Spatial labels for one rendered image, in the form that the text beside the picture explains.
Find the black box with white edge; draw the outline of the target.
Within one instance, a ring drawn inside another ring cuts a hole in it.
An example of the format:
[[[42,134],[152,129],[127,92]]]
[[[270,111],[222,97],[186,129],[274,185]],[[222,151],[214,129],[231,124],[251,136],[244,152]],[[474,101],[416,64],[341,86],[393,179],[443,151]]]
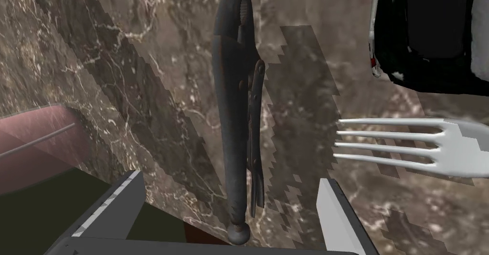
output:
[[[394,84],[489,97],[489,0],[372,0],[369,55]]]

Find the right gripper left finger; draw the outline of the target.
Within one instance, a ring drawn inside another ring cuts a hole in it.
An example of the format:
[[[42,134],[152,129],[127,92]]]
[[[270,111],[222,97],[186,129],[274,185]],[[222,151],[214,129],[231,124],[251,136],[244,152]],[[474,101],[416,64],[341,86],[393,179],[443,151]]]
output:
[[[145,203],[146,189],[141,171],[127,172],[111,187],[88,217],[77,225],[73,237],[126,239]]]

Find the white fork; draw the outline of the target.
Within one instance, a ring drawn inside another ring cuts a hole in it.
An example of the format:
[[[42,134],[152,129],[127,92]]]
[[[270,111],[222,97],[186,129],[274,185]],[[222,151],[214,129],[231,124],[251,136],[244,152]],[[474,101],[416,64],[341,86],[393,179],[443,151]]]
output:
[[[340,119],[343,124],[407,125],[436,127],[440,133],[410,133],[382,131],[338,131],[340,136],[388,138],[433,143],[435,149],[422,149],[365,143],[340,143],[338,148],[365,149],[379,152],[414,155],[432,160],[430,164],[379,158],[365,155],[337,154],[337,159],[352,159],[400,166],[414,170],[461,178],[489,178],[489,126],[479,122],[447,118],[357,118]]]

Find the dark grey locking pliers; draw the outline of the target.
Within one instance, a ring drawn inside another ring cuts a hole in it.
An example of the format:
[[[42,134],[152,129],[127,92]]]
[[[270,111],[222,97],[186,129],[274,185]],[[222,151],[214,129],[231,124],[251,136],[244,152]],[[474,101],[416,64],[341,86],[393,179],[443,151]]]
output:
[[[256,48],[251,0],[220,0],[211,52],[230,216],[228,240],[242,245],[251,236],[245,215],[254,217],[256,207],[265,206],[260,121],[266,66]]]

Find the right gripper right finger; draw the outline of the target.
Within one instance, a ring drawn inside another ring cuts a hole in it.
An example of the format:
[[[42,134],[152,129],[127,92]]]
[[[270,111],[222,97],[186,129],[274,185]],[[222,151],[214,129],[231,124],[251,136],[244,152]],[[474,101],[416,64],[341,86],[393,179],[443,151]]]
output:
[[[380,255],[337,181],[320,179],[316,207],[327,255]]]

